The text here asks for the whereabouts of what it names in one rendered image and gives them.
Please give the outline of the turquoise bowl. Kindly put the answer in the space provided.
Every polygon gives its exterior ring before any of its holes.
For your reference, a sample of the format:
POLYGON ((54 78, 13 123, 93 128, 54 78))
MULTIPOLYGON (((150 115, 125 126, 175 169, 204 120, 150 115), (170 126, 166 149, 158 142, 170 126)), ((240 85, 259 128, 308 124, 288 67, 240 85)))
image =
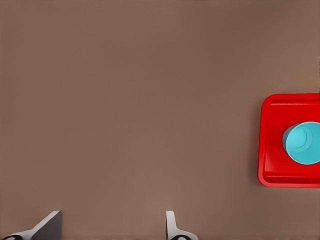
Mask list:
POLYGON ((282 135, 287 155, 302 165, 320 163, 320 123, 306 121, 290 126, 282 135))

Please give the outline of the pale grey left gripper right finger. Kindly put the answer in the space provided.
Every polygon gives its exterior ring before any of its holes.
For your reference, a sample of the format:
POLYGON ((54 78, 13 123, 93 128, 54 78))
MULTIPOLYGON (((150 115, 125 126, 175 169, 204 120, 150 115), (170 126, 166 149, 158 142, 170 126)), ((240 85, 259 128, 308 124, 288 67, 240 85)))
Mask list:
POLYGON ((181 230, 177 227, 174 211, 166 211, 166 240, 199 240, 191 232, 181 230))

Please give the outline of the red plastic tray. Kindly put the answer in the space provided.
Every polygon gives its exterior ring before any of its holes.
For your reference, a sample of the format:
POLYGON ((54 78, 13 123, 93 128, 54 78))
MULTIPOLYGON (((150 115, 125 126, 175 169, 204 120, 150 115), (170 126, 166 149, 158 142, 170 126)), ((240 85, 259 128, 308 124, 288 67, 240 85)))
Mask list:
POLYGON ((285 151, 283 134, 299 123, 320 123, 320 93, 279 93, 262 103, 257 177, 269 188, 320 189, 320 162, 294 161, 285 151))

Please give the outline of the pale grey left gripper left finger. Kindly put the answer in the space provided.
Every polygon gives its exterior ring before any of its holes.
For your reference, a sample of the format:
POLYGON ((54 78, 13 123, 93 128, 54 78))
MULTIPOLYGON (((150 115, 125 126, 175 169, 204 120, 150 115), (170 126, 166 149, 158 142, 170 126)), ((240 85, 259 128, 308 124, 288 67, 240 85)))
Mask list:
POLYGON ((62 211, 48 214, 32 229, 16 232, 1 240, 60 240, 62 236, 62 211))

